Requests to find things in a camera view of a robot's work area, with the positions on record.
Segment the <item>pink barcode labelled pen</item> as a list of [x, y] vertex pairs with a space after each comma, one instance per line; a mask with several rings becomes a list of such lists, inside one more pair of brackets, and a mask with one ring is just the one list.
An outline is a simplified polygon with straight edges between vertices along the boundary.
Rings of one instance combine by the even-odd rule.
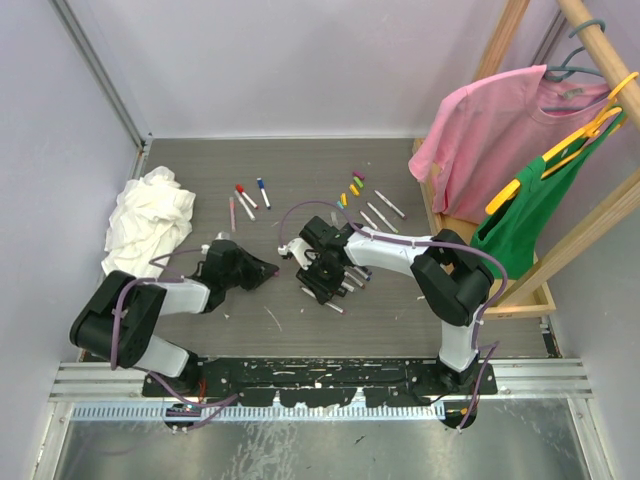
[[235, 233], [237, 231], [237, 222], [236, 222], [235, 200], [233, 197], [229, 197], [229, 211], [230, 211], [231, 232]]

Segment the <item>red capped white marker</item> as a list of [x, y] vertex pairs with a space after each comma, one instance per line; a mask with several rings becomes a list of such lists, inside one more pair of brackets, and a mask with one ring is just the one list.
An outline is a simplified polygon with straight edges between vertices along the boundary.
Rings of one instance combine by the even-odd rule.
[[259, 206], [257, 203], [249, 196], [244, 187], [241, 184], [235, 185], [236, 191], [244, 198], [244, 200], [254, 209], [257, 210]]

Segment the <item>green capped white marker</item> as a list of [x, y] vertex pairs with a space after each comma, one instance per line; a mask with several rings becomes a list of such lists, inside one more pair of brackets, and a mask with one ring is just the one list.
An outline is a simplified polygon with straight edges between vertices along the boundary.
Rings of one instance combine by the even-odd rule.
[[386, 225], [386, 227], [394, 234], [398, 234], [399, 230], [382, 214], [382, 212], [375, 207], [374, 204], [367, 201], [366, 205], [369, 209]]

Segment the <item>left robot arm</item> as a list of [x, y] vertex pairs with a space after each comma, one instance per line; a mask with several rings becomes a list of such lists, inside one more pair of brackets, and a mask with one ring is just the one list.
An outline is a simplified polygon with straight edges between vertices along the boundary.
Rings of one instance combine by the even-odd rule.
[[200, 384], [200, 372], [192, 366], [197, 356], [157, 336], [158, 319], [209, 313], [229, 290], [253, 291], [279, 272], [230, 239], [215, 239], [199, 252], [204, 258], [190, 276], [161, 280], [120, 270], [109, 273], [71, 325], [70, 343], [113, 369], [160, 374], [178, 396], [194, 393]]

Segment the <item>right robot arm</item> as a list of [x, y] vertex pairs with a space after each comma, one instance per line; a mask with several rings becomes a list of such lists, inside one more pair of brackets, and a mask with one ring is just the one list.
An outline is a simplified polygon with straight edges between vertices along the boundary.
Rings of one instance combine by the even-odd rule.
[[337, 228], [315, 216], [278, 253], [298, 262], [296, 277], [319, 304], [346, 294], [349, 268], [373, 267], [413, 278], [441, 321], [440, 385], [459, 394], [473, 383], [479, 358], [474, 322], [489, 299], [494, 276], [455, 232], [412, 238], [360, 224]]

